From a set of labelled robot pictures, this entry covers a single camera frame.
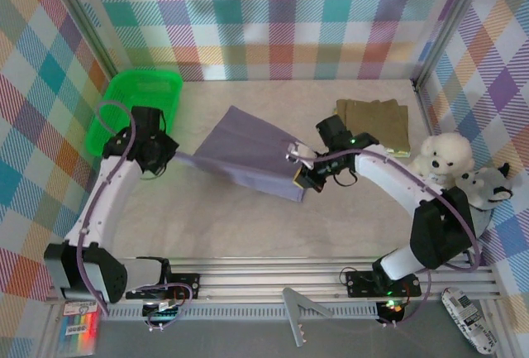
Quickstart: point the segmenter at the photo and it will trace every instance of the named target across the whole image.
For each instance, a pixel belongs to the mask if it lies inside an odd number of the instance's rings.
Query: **gray floor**
[[[376,321],[311,320],[297,348],[288,322],[182,321],[163,333],[142,322],[102,322],[95,358],[466,358],[480,355],[440,302],[397,330]]]
[[[323,150],[315,126],[332,114],[340,98],[395,98],[408,105],[414,155],[427,137],[407,80],[186,83],[171,135],[180,151],[193,153],[234,105]],[[308,191],[302,203],[294,203],[173,161],[162,177],[140,182],[131,192],[112,253],[168,258],[378,257],[405,246],[411,227],[408,213],[365,178],[348,189],[330,181],[322,193]]]

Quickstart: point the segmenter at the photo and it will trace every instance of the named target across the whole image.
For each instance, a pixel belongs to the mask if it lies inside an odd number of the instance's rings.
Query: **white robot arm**
[[[375,182],[413,219],[409,245],[373,264],[373,278],[380,291],[419,270],[436,269],[475,245],[477,236],[463,191],[445,191],[421,179],[389,159],[385,148],[369,134],[353,136],[338,116],[323,120],[316,128],[329,151],[320,155],[303,143],[291,144],[287,157],[303,163],[294,183],[321,192],[327,177],[348,169]]]

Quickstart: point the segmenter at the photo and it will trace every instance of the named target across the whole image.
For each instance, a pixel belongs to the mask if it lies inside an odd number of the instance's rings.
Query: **black mount plate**
[[[406,287],[409,289],[411,298],[422,294],[419,280],[413,274],[395,281],[385,294],[377,290],[372,277],[372,271],[346,272],[347,296],[350,298],[406,298],[408,295]]]
[[[200,274],[197,274],[197,273],[168,274],[167,282],[169,284],[172,284],[173,282],[178,282],[181,284],[189,285],[191,289],[193,290],[193,298],[198,297],[198,291],[200,290]],[[130,300],[136,300],[136,299],[164,300],[166,298],[173,298],[175,293],[178,299],[183,299],[184,296],[186,298],[189,297],[189,292],[187,289],[177,287],[177,288],[169,288],[167,290],[158,289],[158,290],[153,290],[152,292],[150,291],[141,291],[141,292],[135,292],[135,293],[127,292],[125,294],[125,298],[130,299]]]

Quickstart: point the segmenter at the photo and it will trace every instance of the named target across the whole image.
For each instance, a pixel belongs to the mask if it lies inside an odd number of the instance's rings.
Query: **white tabletop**
[[[185,83],[171,136],[192,154],[234,105],[323,150],[315,126],[340,98],[408,105],[412,156],[427,137],[407,80]],[[367,179],[349,188],[329,180],[322,193],[309,190],[295,203],[173,161],[161,178],[141,181],[132,192],[112,253],[378,256],[407,244],[411,226],[404,209]]]

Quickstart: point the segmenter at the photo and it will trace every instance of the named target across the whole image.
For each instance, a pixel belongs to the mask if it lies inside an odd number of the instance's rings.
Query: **white device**
[[[493,354],[498,341],[479,310],[457,288],[446,288],[441,300],[463,336],[481,354]]]

